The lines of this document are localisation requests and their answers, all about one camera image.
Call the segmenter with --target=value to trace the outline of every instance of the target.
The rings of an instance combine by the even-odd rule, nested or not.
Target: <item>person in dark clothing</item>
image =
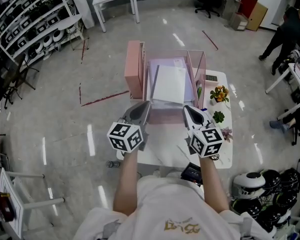
[[[294,7],[290,7],[286,10],[283,19],[284,23],[277,28],[268,47],[264,53],[259,56],[259,60],[263,61],[275,48],[282,45],[280,54],[272,65],[272,75],[276,74],[276,69],[280,66],[281,62],[286,59],[300,39],[300,9],[297,10]]]
[[[283,133],[286,133],[294,126],[296,126],[300,132],[300,108],[294,113],[287,115],[282,121],[270,121],[269,124],[271,128],[280,129]]]

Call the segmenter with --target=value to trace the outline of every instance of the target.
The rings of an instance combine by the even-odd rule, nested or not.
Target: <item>stack of paper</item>
[[[152,87],[152,98],[183,104],[185,100],[186,69],[174,66],[158,66]]]
[[[190,80],[190,76],[187,70],[185,59],[183,57],[176,58],[160,58],[160,59],[151,59],[149,60],[149,77],[151,83],[151,89],[153,92],[153,86],[155,84],[155,76],[158,69],[158,66],[169,66],[185,69],[185,85],[184,85],[184,99],[183,101],[191,102],[195,100],[194,90]]]

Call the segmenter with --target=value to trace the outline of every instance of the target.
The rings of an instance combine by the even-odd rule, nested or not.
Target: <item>shoe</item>
[[[272,129],[280,129],[283,123],[280,121],[270,121],[269,125]]]
[[[271,68],[271,74],[274,76],[276,74],[276,69],[275,68]]]
[[[262,61],[264,61],[265,59],[266,59],[266,57],[263,57],[262,55],[260,55],[259,57],[259,60],[262,62]]]

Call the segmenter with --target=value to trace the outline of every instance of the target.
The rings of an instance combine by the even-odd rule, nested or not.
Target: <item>white paper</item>
[[[185,99],[186,69],[159,66],[154,83],[153,99],[183,104]]]

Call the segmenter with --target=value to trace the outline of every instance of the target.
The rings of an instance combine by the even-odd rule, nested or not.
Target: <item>small bottle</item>
[[[106,161],[105,165],[108,168],[118,168],[120,166],[120,162],[119,161]]]

